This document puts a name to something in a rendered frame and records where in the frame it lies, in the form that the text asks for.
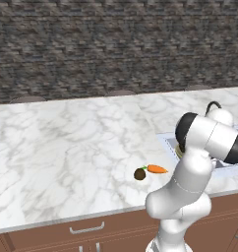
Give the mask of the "steel sink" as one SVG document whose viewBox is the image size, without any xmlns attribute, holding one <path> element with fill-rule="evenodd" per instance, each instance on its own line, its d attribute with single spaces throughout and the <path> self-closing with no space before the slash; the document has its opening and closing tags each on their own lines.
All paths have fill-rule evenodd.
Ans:
<svg viewBox="0 0 238 252">
<path fill-rule="evenodd" d="M 172 159 L 174 164 L 177 164 L 180 160 L 175 153 L 175 147 L 177 145 L 177 141 L 175 139 L 175 135 L 173 133 L 162 133 L 156 135 L 158 141 L 165 148 L 167 154 Z M 216 176 L 222 177 L 233 177 L 238 176 L 238 163 L 237 164 L 228 164 L 221 160 L 216 162 L 216 167 L 213 173 Z"/>
</svg>

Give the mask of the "brown kiwi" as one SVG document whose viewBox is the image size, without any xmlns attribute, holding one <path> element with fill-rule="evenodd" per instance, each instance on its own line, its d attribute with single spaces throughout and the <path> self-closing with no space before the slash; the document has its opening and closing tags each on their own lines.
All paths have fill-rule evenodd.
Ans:
<svg viewBox="0 0 238 252">
<path fill-rule="evenodd" d="M 134 178 L 144 180 L 146 178 L 146 172 L 142 168 L 137 168 L 134 172 Z"/>
</svg>

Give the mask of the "orange carrot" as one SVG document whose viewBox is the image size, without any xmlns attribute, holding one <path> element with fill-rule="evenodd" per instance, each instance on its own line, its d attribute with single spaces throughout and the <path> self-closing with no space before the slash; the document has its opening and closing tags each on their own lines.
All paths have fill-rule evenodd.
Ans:
<svg viewBox="0 0 238 252">
<path fill-rule="evenodd" d="M 150 173 L 167 173 L 168 170 L 164 167 L 155 164 L 148 164 L 142 167 L 142 170 L 147 170 Z"/>
</svg>

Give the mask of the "pale yellow bowl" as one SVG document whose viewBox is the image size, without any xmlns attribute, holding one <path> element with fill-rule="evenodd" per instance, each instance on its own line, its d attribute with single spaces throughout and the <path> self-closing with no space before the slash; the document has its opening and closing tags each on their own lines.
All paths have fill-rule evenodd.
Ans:
<svg viewBox="0 0 238 252">
<path fill-rule="evenodd" d="M 183 156 L 183 152 L 180 150 L 180 146 L 179 146 L 179 144 L 178 145 L 176 145 L 176 147 L 175 147 L 175 153 L 176 153 L 176 155 L 177 155 L 177 157 L 178 158 L 182 158 L 182 156 Z"/>
</svg>

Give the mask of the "black tap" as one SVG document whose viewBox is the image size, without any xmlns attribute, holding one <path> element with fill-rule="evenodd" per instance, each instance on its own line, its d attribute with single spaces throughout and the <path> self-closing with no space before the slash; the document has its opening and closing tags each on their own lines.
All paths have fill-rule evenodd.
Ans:
<svg viewBox="0 0 238 252">
<path fill-rule="evenodd" d="M 210 109 L 211 109 L 211 107 L 212 107 L 213 105 L 215 105 L 217 108 L 222 108 L 221 105 L 219 104 L 219 102 L 217 102 L 217 101 L 215 101 L 215 100 L 214 100 L 214 101 L 211 101 L 211 102 L 208 104 L 208 106 L 207 106 L 205 116 L 207 116 L 207 114 L 209 113 L 209 111 L 210 111 Z"/>
</svg>

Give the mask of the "dark brown stool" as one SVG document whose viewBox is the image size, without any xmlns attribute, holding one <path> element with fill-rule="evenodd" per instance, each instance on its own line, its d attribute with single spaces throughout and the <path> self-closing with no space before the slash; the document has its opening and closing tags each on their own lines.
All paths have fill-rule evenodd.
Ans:
<svg viewBox="0 0 238 252">
<path fill-rule="evenodd" d="M 14 98 L 10 101 L 10 104 L 14 103 L 27 103 L 27 102 L 43 102 L 46 101 L 46 99 L 42 96 L 36 96 L 36 95 L 28 95 L 28 96 L 21 96 Z"/>
</svg>

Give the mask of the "brown drawer front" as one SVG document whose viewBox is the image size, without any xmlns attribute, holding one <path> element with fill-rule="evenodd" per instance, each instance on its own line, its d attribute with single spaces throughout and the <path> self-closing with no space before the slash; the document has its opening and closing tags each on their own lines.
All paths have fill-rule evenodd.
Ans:
<svg viewBox="0 0 238 252">
<path fill-rule="evenodd" d="M 99 226 L 105 221 L 105 228 L 81 234 L 71 234 L 73 230 Z M 43 244 L 81 239 L 88 236 L 102 235 L 135 228 L 144 228 L 149 225 L 158 225 L 158 220 L 152 219 L 145 210 L 129 213 L 115 214 L 105 217 L 86 220 L 76 220 L 65 223 L 28 228 L 25 230 L 9 232 L 8 235 L 17 249 L 40 246 Z"/>
</svg>

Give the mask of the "brown cupboard door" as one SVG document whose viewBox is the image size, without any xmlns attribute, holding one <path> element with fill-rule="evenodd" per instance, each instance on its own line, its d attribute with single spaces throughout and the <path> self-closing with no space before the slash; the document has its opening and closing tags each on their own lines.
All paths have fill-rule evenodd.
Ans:
<svg viewBox="0 0 238 252">
<path fill-rule="evenodd" d="M 91 252 L 90 245 L 87 242 L 16 249 L 14 252 L 79 252 L 79 246 L 83 246 L 83 252 Z"/>
<path fill-rule="evenodd" d="M 153 235 L 119 237 L 116 239 L 96 240 L 90 243 L 91 252 L 96 252 L 95 244 L 99 242 L 100 252 L 146 252 Z"/>
<path fill-rule="evenodd" d="M 238 194 L 211 199 L 210 214 L 186 232 L 193 252 L 238 252 Z"/>
</svg>

